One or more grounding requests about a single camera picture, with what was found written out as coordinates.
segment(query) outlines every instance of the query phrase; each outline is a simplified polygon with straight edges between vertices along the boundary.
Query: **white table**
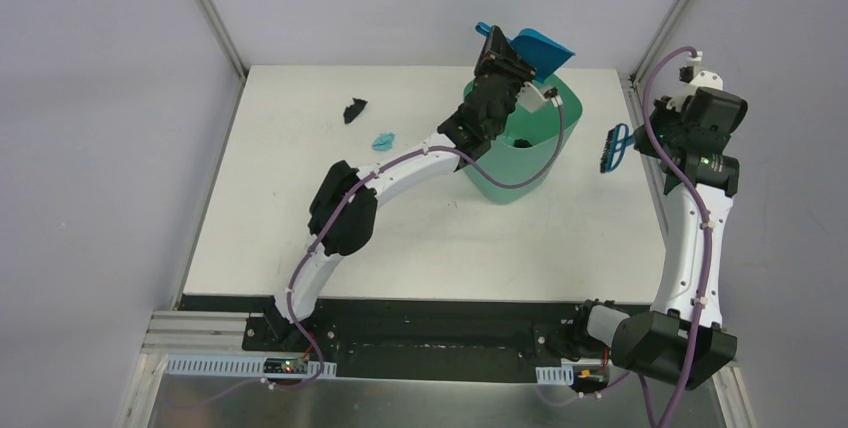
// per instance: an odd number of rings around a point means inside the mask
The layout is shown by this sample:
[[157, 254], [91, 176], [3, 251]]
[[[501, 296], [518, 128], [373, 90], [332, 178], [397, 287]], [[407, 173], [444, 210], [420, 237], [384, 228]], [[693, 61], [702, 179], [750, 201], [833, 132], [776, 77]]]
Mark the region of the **white table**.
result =
[[[429, 181], [377, 214], [374, 236], [322, 296], [650, 302], [664, 248], [642, 163], [598, 159], [629, 122], [613, 70], [561, 69], [583, 117], [550, 176], [513, 204], [463, 173]], [[267, 295], [303, 255], [308, 207], [331, 164], [371, 163], [419, 143], [462, 100], [470, 67], [254, 66], [191, 263], [187, 294]], [[350, 125], [352, 97], [368, 100]], [[374, 138], [397, 134], [388, 153]]]

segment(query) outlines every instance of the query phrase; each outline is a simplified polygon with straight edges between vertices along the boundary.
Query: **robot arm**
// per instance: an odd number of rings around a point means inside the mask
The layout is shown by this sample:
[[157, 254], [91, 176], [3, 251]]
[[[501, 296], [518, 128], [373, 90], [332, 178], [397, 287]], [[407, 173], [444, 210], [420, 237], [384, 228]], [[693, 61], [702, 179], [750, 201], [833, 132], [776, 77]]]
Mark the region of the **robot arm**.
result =
[[[500, 28], [493, 26], [475, 66], [471, 92], [435, 133], [390, 161], [358, 168], [345, 161], [333, 165], [309, 207], [309, 246], [313, 254], [300, 269], [293, 286], [281, 288], [274, 295], [280, 314], [289, 321], [311, 315], [336, 266], [370, 240], [377, 209], [425, 180], [464, 167], [466, 158], [477, 160], [483, 156], [491, 142], [503, 133], [519, 97], [522, 106], [530, 111], [541, 107], [548, 98], [554, 98], [556, 103], [555, 92], [542, 95], [530, 83], [535, 74], [535, 69], [512, 49]], [[389, 166], [391, 170], [383, 173]], [[357, 186], [352, 198], [347, 199], [334, 218], [336, 207]], [[323, 239], [316, 243], [327, 227]], [[291, 311], [286, 303], [289, 291]]]
[[[665, 172], [663, 207], [669, 236], [662, 280], [650, 311], [629, 316], [613, 303], [587, 301], [563, 336], [551, 348], [572, 360], [591, 356], [604, 346], [616, 366], [674, 384], [680, 377], [688, 339], [697, 331], [695, 360], [686, 388], [694, 389], [736, 354], [736, 337], [722, 330], [718, 297], [719, 263], [724, 226], [738, 186], [739, 162], [722, 154], [730, 134], [747, 112], [747, 103], [722, 91], [721, 78], [700, 69], [700, 56], [680, 71], [687, 83], [675, 97], [654, 103], [651, 124], [672, 161], [693, 181], [710, 213], [712, 247], [709, 278], [703, 297], [697, 289], [704, 269], [704, 236], [692, 194], [671, 172]], [[635, 148], [658, 158], [645, 128], [636, 130]], [[695, 303], [704, 307], [692, 326]]]

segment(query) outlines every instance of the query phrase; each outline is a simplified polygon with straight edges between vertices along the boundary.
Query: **purple cable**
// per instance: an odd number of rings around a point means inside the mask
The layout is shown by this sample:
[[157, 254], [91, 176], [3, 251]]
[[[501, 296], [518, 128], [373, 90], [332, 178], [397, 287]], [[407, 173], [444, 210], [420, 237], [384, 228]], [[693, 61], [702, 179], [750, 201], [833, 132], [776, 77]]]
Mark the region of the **purple cable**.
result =
[[[603, 390], [600, 390], [598, 393], [600, 393], [601, 395], [606, 395], [613, 388], [618, 386], [622, 381], [627, 379], [628, 376], [630, 376], [630, 372], [629, 371], [624, 372], [623, 375], [619, 376], [615, 381], [613, 381], [612, 383], [607, 385], [606, 388], [604, 388]], [[583, 398], [580, 398], [579, 396], [574, 397], [574, 398], [569, 398], [569, 399], [562, 401], [562, 402], [551, 401], [551, 400], [549, 400], [545, 397], [545, 395], [542, 393], [542, 388], [539, 385], [536, 385], [536, 394], [539, 395], [540, 400], [542, 400], [546, 405], [548, 405], [552, 408], [565, 408], [566, 406], [568, 406], [568, 405], [570, 405], [574, 402], [585, 400], [587, 398], [591, 399], [591, 396], [589, 395], [589, 396], [584, 396]]]
[[645, 407], [648, 412], [648, 424], [651, 428], [657, 426], [657, 417], [654, 415], [654, 399], [651, 396], [651, 390], [648, 388], [648, 380], [644, 376], [639, 375], [639, 384], [642, 385], [642, 396], [645, 397]]
[[238, 389], [241, 389], [241, 388], [243, 388], [247, 385], [250, 385], [250, 384], [253, 384], [253, 383], [258, 383], [258, 382], [259, 382], [258, 378], [250, 378], [250, 379], [247, 379], [247, 380], [242, 380], [242, 381], [234, 384], [233, 386], [230, 386], [229, 388], [221, 391], [220, 393], [217, 393], [215, 395], [210, 396], [209, 398], [206, 398], [203, 401], [199, 401], [197, 403], [192, 403], [190, 405], [175, 405], [175, 404], [171, 403], [170, 401], [168, 401], [167, 396], [166, 396], [165, 397], [165, 406], [167, 406], [168, 408], [170, 408], [172, 410], [194, 410], [196, 408], [204, 407], [204, 406], [212, 403], [213, 401], [215, 401], [219, 398], [223, 398], [223, 397], [229, 395], [230, 393], [232, 393], [232, 392], [234, 392]]
[[[701, 195], [698, 194], [697, 188], [695, 188], [695, 184], [686, 176], [683, 171], [677, 167], [674, 161], [670, 156], [665, 152], [657, 139], [656, 133], [654, 133], [654, 127], [651, 126], [651, 118], [650, 113], [648, 112], [648, 106], [650, 103], [650, 89], [651, 85], [654, 82], [654, 78], [656, 78], [657, 73], [669, 62], [672, 58], [680, 55], [681, 53], [689, 52], [693, 57], [698, 56], [697, 50], [691, 46], [684, 46], [678, 48], [668, 55], [666, 55], [662, 60], [660, 60], [654, 69], [651, 70], [650, 76], [648, 76], [647, 81], [645, 82], [645, 89], [642, 93], [642, 117], [645, 122], [645, 132], [648, 134], [648, 139], [651, 142], [651, 145], [656, 150], [660, 159], [665, 162], [666, 165], [671, 169], [672, 173], [674, 173], [677, 178], [683, 183], [683, 186], [689, 191], [692, 195], [692, 198], [695, 200], [695, 204], [698, 205], [698, 212], [701, 216], [701, 222], [704, 223], [704, 258], [701, 267], [701, 277], [698, 280], [698, 289], [695, 294], [698, 299], [702, 299], [706, 295], [707, 291], [707, 282], [710, 279], [710, 265], [712, 263], [712, 247], [713, 247], [713, 230], [707, 225], [710, 221], [710, 214], [707, 211], [707, 205], [704, 203]], [[657, 428], [665, 428], [671, 423], [671, 419], [674, 417], [674, 413], [677, 411], [677, 407], [680, 405], [680, 399], [683, 396], [683, 391], [686, 388], [686, 383], [689, 381], [689, 375], [692, 372], [692, 363], [695, 359], [695, 344], [698, 337], [698, 326], [700, 326], [701, 322], [701, 311], [703, 310], [703, 305], [700, 303], [695, 303], [695, 308], [692, 310], [692, 328], [689, 331], [689, 340], [686, 343], [686, 354], [683, 357], [683, 367], [680, 372], [680, 378], [677, 380], [677, 385], [674, 387], [674, 392], [671, 395], [671, 399], [666, 406], [665, 412], [663, 412], [662, 417], [659, 420], [659, 424], [656, 425]], [[648, 385], [643, 384], [642, 389], [645, 390], [645, 399], [650, 400], [651, 395], [648, 391]], [[648, 416], [652, 418], [653, 415], [653, 407], [651, 405], [647, 405]]]

